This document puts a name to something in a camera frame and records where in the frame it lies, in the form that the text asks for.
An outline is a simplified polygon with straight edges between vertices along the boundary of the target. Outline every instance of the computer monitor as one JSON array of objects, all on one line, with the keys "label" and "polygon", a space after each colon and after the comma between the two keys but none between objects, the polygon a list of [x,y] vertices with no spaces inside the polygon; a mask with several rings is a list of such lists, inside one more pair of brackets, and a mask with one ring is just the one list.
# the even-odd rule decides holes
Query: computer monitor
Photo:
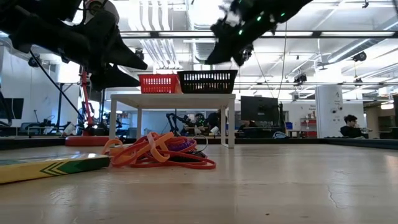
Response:
[{"label": "computer monitor", "polygon": [[277,98],[259,96],[241,97],[241,120],[268,121],[279,125],[279,107]]}]

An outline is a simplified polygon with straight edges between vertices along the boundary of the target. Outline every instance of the floor crack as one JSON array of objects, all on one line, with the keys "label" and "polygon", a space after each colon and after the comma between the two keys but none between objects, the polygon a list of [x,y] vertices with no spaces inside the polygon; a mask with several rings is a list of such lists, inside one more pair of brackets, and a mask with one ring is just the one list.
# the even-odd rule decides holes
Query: floor crack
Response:
[{"label": "floor crack", "polygon": [[330,186],[328,185],[328,191],[329,191],[329,200],[331,200],[334,204],[336,208],[340,208],[339,206],[337,206],[337,202],[335,201],[335,199],[333,199],[333,194],[330,190]]}]

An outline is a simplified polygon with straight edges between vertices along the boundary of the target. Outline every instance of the black basket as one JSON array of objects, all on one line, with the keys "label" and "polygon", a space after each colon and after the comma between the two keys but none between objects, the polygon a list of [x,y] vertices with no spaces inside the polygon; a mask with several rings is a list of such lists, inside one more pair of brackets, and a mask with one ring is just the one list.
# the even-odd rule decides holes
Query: black basket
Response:
[{"label": "black basket", "polygon": [[232,93],[237,70],[180,71],[183,93]]}]

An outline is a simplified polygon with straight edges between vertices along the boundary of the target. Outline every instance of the white table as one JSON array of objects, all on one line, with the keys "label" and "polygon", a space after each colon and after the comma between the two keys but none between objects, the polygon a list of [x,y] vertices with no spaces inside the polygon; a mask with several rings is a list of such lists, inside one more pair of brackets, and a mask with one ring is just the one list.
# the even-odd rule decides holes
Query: white table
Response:
[{"label": "white table", "polygon": [[221,127],[225,129],[225,110],[228,110],[228,145],[225,131],[221,144],[235,146],[235,94],[112,94],[109,138],[115,138],[117,102],[137,108],[137,139],[141,138],[142,109],[221,109]]}]

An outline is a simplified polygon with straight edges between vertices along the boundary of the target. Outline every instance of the blue bin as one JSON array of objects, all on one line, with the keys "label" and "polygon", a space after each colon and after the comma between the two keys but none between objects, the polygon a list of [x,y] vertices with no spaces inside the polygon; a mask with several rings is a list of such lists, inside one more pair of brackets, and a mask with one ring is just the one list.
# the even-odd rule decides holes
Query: blue bin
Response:
[{"label": "blue bin", "polygon": [[286,122],[286,129],[292,130],[292,129],[293,129],[293,123],[291,123],[291,122]]}]

